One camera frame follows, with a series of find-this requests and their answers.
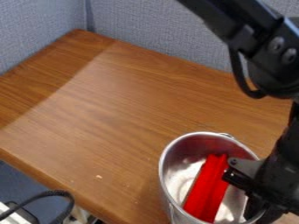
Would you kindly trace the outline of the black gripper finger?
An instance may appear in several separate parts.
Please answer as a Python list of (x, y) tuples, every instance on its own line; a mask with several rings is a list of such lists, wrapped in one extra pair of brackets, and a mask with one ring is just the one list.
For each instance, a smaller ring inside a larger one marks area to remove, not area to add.
[(258, 205), (257, 210), (265, 212), (257, 224), (273, 224), (286, 213), (284, 206), (270, 204)]
[(264, 201), (262, 197), (257, 194), (250, 194), (247, 196), (247, 204), (243, 217), (246, 221), (258, 221), (269, 209), (268, 203)]

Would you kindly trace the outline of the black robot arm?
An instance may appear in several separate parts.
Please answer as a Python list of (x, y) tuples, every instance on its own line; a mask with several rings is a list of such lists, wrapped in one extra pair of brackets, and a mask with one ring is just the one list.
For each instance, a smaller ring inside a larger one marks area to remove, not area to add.
[(254, 99), (290, 99), (289, 124), (266, 159), (229, 160), (223, 180), (249, 196), (246, 219), (299, 216), (299, 17), (261, 0), (177, 0), (229, 46), (234, 78)]

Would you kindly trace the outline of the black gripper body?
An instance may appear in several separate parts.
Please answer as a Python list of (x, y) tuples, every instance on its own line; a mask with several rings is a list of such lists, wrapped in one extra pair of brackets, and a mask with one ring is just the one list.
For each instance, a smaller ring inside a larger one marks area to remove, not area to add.
[(249, 160), (229, 159), (223, 180), (246, 192), (257, 194), (270, 205), (285, 207), (285, 213), (299, 216), (299, 167), (285, 157)]

